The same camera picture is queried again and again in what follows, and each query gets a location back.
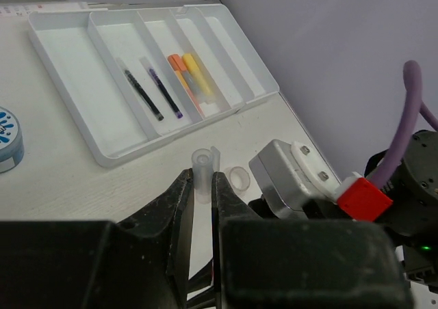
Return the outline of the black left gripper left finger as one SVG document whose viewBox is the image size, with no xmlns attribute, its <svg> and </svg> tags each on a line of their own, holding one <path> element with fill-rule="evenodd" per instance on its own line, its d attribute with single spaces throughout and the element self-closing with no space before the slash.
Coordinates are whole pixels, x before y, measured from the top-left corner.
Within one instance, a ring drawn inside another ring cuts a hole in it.
<svg viewBox="0 0 438 309">
<path fill-rule="evenodd" d="M 120 222 L 3 221 L 2 308 L 184 308 L 194 217 L 186 169 Z"/>
</svg>

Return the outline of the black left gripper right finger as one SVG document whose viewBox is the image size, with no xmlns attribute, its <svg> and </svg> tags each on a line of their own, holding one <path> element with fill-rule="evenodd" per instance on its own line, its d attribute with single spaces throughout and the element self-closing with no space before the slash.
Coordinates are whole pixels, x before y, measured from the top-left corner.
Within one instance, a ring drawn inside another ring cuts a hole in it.
<svg viewBox="0 0 438 309">
<path fill-rule="evenodd" d="M 264 219 L 216 172 L 211 182 L 218 308 L 412 308 L 391 241 L 370 222 Z"/>
</svg>

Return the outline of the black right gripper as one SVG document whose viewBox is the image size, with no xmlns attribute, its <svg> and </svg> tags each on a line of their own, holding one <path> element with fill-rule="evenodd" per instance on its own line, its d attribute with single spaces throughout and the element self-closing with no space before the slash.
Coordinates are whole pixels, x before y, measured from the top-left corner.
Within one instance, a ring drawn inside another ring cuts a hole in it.
<svg viewBox="0 0 438 309">
<path fill-rule="evenodd" d="M 330 219 L 330 220 L 352 220 L 337 205 L 326 200 L 309 200 L 301 211 L 293 211 L 291 208 L 281 208 L 275 213 L 269 206 L 267 200 L 261 196 L 248 203 L 248 206 L 264 219 Z"/>
</svg>

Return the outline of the small clear tape roll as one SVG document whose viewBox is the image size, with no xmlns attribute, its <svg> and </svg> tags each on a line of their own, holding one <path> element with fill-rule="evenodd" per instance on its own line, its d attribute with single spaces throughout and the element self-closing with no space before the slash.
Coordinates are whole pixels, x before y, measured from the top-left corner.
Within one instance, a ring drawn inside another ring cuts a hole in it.
<svg viewBox="0 0 438 309">
<path fill-rule="evenodd" d="M 230 167 L 227 170 L 227 178 L 237 194 L 246 192 L 250 187 L 250 175 L 241 166 Z"/>
</svg>

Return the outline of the clear pen cap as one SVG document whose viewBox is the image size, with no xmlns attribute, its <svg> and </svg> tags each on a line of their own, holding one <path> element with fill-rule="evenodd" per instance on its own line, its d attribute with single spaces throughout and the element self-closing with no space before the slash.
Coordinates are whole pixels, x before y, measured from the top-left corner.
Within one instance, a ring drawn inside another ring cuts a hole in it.
<svg viewBox="0 0 438 309">
<path fill-rule="evenodd" d="M 211 202 L 211 183 L 214 172 L 220 170 L 220 151 L 212 146 L 192 153 L 195 200 L 201 204 Z"/>
</svg>

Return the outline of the black gel pen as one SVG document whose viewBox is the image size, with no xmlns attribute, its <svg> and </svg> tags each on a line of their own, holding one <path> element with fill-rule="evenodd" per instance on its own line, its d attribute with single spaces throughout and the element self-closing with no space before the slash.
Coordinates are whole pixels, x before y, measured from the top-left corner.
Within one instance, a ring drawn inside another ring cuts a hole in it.
<svg viewBox="0 0 438 309">
<path fill-rule="evenodd" d="M 157 108 L 155 103 L 151 100 L 151 98 L 148 96 L 148 94 L 144 91 L 143 87 L 138 82 L 138 80 L 134 77 L 134 75 L 131 73 L 130 69 L 128 69 L 128 67 L 126 66 L 124 61 L 121 58 L 117 57 L 116 62 L 120 66 L 120 68 L 123 71 L 124 75 L 126 76 L 128 82 L 136 90 L 136 92 L 142 97 L 143 101 L 147 104 L 149 109 L 152 111 L 155 118 L 158 121 L 162 121 L 164 119 L 164 116 L 162 115 L 161 111 Z"/>
</svg>

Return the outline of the blue gel pen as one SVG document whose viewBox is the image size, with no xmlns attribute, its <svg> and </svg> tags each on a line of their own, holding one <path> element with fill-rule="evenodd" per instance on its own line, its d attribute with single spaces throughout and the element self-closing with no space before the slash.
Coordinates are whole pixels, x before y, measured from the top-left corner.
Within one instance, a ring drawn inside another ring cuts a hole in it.
<svg viewBox="0 0 438 309">
<path fill-rule="evenodd" d="M 155 82 L 156 86 L 162 93 L 163 97 L 166 99 L 167 103 L 170 105 L 171 109 L 173 110 L 174 114 L 178 119 L 182 119 L 183 114 L 181 110 L 178 108 L 177 104 L 173 101 L 172 97 L 169 95 L 168 90 L 166 89 L 165 85 L 163 84 L 162 80 L 159 78 L 157 72 L 155 71 L 154 67 L 150 63 L 147 57 L 141 57 L 140 63 L 144 67 L 144 69 L 148 72 L 148 74 L 151 76 L 152 80 Z"/>
</svg>

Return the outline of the blue jar with label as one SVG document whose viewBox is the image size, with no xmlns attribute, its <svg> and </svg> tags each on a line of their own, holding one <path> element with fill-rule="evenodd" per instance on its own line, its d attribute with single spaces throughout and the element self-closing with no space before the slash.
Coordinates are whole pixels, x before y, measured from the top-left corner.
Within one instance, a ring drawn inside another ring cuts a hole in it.
<svg viewBox="0 0 438 309">
<path fill-rule="evenodd" d="M 25 154 L 23 133 L 16 116 L 8 109 L 1 107 L 0 112 L 0 172 L 15 168 Z"/>
</svg>

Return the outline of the orange marker pen body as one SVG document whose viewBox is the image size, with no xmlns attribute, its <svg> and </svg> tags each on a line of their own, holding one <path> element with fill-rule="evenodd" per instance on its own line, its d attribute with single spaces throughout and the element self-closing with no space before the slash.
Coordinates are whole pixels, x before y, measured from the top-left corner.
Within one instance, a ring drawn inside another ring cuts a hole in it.
<svg viewBox="0 0 438 309">
<path fill-rule="evenodd" d="M 193 80 L 192 75 L 188 71 L 188 68 L 186 67 L 185 63 L 183 62 L 182 58 L 178 54 L 172 54 L 168 56 L 168 61 L 174 71 L 179 71 L 181 76 L 183 77 L 184 81 L 187 83 L 188 88 L 190 89 L 191 93 L 194 95 L 196 100 L 201 99 L 201 91 L 199 90 L 196 82 Z"/>
</svg>

